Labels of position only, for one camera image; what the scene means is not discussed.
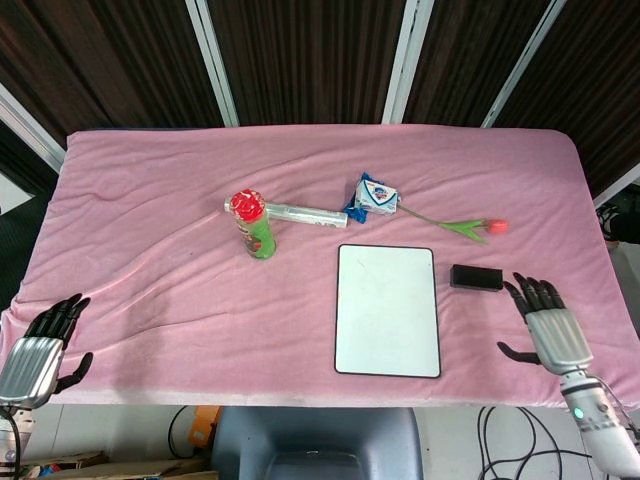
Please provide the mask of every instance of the green can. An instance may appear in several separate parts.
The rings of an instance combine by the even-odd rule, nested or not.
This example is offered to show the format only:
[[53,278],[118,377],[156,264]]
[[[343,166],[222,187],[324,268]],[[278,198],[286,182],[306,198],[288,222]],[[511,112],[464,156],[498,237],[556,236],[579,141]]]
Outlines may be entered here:
[[249,188],[236,193],[230,205],[238,228],[242,232],[249,255],[267,259],[276,251],[264,198]]

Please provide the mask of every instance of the pink towel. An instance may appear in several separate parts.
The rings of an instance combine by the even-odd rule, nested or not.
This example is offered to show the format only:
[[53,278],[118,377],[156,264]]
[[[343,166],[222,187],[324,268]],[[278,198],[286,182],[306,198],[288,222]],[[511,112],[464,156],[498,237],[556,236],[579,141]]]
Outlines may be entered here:
[[[437,219],[505,218],[480,245],[402,212],[345,230],[273,222],[252,259],[223,201],[340,210],[363,171]],[[436,260],[442,376],[334,370],[338,246],[425,246]],[[562,404],[558,378],[496,347],[532,342],[506,292],[448,286],[453,263],[554,283],[604,377],[640,406],[640,344],[614,277],[575,147],[553,131],[436,126],[279,126],[95,131],[69,151],[29,269],[2,315],[2,356],[61,298],[92,297],[63,370],[95,353],[57,401],[312,406]]]

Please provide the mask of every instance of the whiteboard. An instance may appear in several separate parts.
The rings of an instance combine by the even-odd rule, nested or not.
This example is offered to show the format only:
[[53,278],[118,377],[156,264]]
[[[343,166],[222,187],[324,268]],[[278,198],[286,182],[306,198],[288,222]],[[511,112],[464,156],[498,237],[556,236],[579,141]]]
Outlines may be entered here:
[[341,245],[337,303],[339,373],[440,375],[430,249]]

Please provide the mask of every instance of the table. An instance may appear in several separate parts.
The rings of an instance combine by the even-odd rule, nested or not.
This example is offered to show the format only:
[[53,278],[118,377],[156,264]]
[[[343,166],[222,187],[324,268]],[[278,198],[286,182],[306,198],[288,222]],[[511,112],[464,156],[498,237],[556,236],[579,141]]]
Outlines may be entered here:
[[[574,310],[603,376],[640,405],[633,331],[572,142],[555,131],[322,125],[92,131],[69,150],[26,277],[2,314],[2,358],[35,315],[92,298],[63,363],[86,351],[67,403],[560,406],[558,379],[496,347],[531,349],[506,292],[448,286],[453,263],[546,278]],[[273,222],[267,261],[244,251],[225,197],[339,210],[363,171],[447,221],[506,218],[476,244],[408,216],[330,229]],[[425,246],[436,261],[442,376],[334,370],[343,243]]]

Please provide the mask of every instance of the robotic hand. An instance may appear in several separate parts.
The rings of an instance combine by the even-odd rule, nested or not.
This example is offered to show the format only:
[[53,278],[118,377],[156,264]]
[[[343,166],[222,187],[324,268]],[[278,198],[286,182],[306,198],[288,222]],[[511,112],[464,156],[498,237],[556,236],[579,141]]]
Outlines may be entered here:
[[516,362],[542,365],[561,377],[562,395],[600,470],[620,478],[640,477],[640,454],[627,429],[639,440],[640,431],[618,405],[628,427],[620,422],[603,386],[613,392],[602,380],[587,374],[593,355],[575,316],[549,282],[525,279],[519,273],[513,276],[522,293],[509,282],[504,286],[529,329],[536,352],[516,352],[503,342],[498,342],[498,348]]
[[86,375],[93,353],[86,353],[77,370],[58,378],[64,351],[76,322],[90,298],[76,294],[38,315],[19,339],[0,373],[0,405],[9,409],[35,409],[51,397],[76,385]]

